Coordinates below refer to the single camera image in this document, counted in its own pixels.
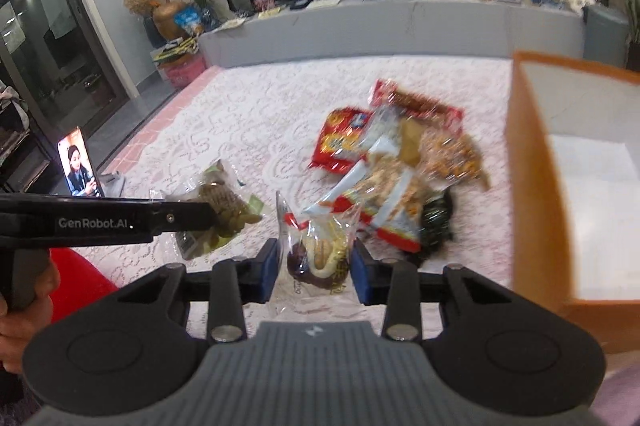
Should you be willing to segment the person left hand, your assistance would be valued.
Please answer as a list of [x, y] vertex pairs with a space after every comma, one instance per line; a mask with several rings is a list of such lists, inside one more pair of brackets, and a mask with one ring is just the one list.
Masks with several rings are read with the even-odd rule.
[[26, 347], [35, 334], [51, 323], [53, 303], [51, 293], [60, 285], [58, 269], [49, 261], [47, 269], [35, 280], [35, 300], [22, 311], [9, 311], [1, 298], [0, 356], [6, 372], [21, 374]]

